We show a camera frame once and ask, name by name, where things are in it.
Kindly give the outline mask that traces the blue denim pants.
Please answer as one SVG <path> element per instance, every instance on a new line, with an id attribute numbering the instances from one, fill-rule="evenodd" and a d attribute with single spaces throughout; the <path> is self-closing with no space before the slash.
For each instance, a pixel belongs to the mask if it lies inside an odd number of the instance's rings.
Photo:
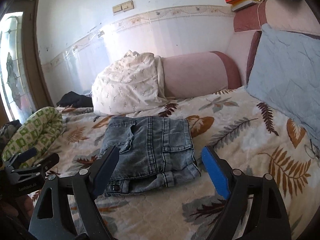
<path id="1" fill-rule="evenodd" d="M 100 154 L 112 146 L 119 160 L 105 188 L 109 196 L 179 186 L 201 175 L 187 119 L 114 116 Z"/>

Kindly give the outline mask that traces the light blue pillow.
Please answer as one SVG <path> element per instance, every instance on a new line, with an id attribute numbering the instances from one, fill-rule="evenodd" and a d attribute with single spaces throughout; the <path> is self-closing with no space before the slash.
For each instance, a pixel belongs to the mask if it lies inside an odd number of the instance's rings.
<path id="1" fill-rule="evenodd" d="M 306 129 L 319 145 L 319 39 L 273 29 L 262 34 L 247 92 Z"/>

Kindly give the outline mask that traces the white patterned pillow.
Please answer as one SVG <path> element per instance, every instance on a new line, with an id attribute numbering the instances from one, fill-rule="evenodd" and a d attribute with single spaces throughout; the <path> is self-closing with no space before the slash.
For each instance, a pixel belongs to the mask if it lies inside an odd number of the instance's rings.
<path id="1" fill-rule="evenodd" d="M 92 85 L 97 115 L 125 115 L 164 106 L 164 71 L 160 56 L 128 51 L 100 72 Z"/>

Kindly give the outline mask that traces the leaf pattern bed blanket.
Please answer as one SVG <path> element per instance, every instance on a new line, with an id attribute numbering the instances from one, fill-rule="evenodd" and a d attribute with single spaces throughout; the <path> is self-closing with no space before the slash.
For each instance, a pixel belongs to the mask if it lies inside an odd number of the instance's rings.
<path id="1" fill-rule="evenodd" d="M 244 88 L 170 100 L 165 106 L 133 113 L 185 118 L 201 176 L 181 186 L 147 193 L 100 196 L 98 210 L 117 239 L 205 239 L 225 201 L 213 187 L 201 160 L 212 145 L 219 157 L 247 175 L 271 174 L 283 198 L 293 239 L 319 214 L 319 167 L 304 150 L 305 128 Z"/>

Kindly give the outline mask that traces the pink bolster cushion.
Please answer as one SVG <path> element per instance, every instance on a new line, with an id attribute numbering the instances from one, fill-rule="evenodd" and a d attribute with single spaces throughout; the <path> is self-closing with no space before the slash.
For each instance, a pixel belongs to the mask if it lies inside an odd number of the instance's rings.
<path id="1" fill-rule="evenodd" d="M 241 87 L 235 62 L 219 51 L 163 57 L 164 94 L 187 99 Z"/>

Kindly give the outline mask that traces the stained glass window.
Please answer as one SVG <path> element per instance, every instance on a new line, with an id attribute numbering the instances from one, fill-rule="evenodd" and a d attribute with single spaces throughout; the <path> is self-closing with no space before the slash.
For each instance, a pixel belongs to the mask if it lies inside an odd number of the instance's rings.
<path id="1" fill-rule="evenodd" d="M 23 12 L 1 19 L 1 100 L 9 121 L 24 123 L 35 111 L 22 52 Z"/>

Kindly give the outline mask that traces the black garment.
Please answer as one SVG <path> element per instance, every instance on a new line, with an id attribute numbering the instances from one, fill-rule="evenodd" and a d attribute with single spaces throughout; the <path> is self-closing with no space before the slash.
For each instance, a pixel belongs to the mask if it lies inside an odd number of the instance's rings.
<path id="1" fill-rule="evenodd" d="M 71 91 L 65 94 L 56 105 L 57 107 L 85 108 L 93 107 L 93 102 L 91 97 Z"/>

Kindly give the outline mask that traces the eyeglasses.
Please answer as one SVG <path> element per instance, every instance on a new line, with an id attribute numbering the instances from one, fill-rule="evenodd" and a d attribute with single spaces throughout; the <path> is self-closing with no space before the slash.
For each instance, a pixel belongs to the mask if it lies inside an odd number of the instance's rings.
<path id="1" fill-rule="evenodd" d="M 311 159 L 316 161 L 317 166 L 320 167 L 319 148 L 312 143 L 312 140 L 309 140 L 309 143 L 304 145 L 304 150 Z"/>

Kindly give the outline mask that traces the stack of books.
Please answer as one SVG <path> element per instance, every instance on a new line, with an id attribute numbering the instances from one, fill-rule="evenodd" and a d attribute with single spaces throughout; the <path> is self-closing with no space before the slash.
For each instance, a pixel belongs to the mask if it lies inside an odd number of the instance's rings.
<path id="1" fill-rule="evenodd" d="M 225 2 L 231 6 L 232 12 L 246 9 L 247 7 L 258 4 L 260 1 L 261 0 L 225 0 Z"/>

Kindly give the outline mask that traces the pink padded headboard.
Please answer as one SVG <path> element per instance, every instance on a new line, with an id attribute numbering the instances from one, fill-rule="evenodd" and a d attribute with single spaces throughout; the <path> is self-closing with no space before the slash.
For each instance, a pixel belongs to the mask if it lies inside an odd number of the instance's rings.
<path id="1" fill-rule="evenodd" d="M 267 0 L 236 13 L 234 34 L 226 50 L 237 65 L 241 84 L 248 81 L 261 37 L 261 26 L 319 38 L 319 21 L 306 1 Z"/>

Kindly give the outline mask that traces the beige wall switch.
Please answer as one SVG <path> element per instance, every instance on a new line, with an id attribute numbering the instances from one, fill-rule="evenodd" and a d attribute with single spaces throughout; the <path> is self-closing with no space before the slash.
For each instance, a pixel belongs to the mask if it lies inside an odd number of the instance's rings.
<path id="1" fill-rule="evenodd" d="M 117 14 L 119 12 L 126 12 L 126 11 L 129 11 L 129 10 L 133 10 L 135 8 L 134 6 L 134 3 L 132 0 L 130 1 L 127 1 L 125 3 L 121 3 L 119 5 L 115 5 L 113 8 L 112 8 L 112 11 L 114 14 Z"/>

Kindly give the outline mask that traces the green white rolled quilt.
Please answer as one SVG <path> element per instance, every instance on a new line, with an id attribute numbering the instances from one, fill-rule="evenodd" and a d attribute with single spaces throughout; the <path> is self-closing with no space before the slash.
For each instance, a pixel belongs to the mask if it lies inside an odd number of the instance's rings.
<path id="1" fill-rule="evenodd" d="M 44 107 L 25 121 L 4 147 L 3 160 L 16 153 L 36 149 L 35 156 L 24 161 L 20 168 L 31 167 L 40 160 L 62 131 L 62 114 L 54 107 Z"/>

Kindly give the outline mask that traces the dark grey garment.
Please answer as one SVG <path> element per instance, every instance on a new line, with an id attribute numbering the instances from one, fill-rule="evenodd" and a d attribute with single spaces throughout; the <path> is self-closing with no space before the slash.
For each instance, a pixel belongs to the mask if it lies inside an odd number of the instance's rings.
<path id="1" fill-rule="evenodd" d="M 5 124 L 1 128 L 0 132 L 0 151 L 1 153 L 4 151 L 5 146 L 8 144 L 13 135 L 17 132 L 17 130 L 22 126 L 19 120 L 11 121 Z"/>

